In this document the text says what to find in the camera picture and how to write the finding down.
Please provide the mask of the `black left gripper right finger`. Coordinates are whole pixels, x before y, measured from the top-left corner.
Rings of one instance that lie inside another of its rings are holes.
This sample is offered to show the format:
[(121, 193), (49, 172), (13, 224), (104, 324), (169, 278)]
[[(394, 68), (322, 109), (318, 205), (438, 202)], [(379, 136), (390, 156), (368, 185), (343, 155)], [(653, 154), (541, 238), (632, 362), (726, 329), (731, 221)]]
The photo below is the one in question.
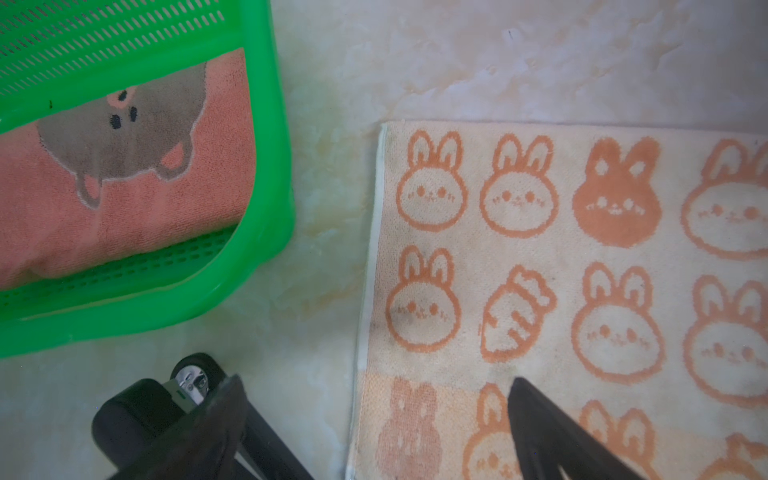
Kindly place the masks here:
[(511, 385), (507, 412), (525, 480), (640, 477), (523, 377)]

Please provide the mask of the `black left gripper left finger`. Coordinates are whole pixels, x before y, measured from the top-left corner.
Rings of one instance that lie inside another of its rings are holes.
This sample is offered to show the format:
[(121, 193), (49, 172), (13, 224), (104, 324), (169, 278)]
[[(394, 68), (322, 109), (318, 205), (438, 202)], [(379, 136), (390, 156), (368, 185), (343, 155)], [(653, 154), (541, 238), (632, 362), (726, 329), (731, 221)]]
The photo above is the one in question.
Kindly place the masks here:
[(239, 376), (229, 377), (153, 441), (114, 479), (248, 479), (237, 459), (247, 397)]

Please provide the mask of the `cream orange patterned towel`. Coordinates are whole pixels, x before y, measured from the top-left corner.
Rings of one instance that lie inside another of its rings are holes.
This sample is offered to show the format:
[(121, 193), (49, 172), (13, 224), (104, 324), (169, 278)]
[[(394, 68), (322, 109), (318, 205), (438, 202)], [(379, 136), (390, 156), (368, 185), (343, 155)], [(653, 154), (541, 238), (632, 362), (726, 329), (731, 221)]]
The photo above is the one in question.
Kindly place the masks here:
[(517, 479), (523, 377), (647, 479), (767, 475), (767, 139), (388, 122), (349, 479)]

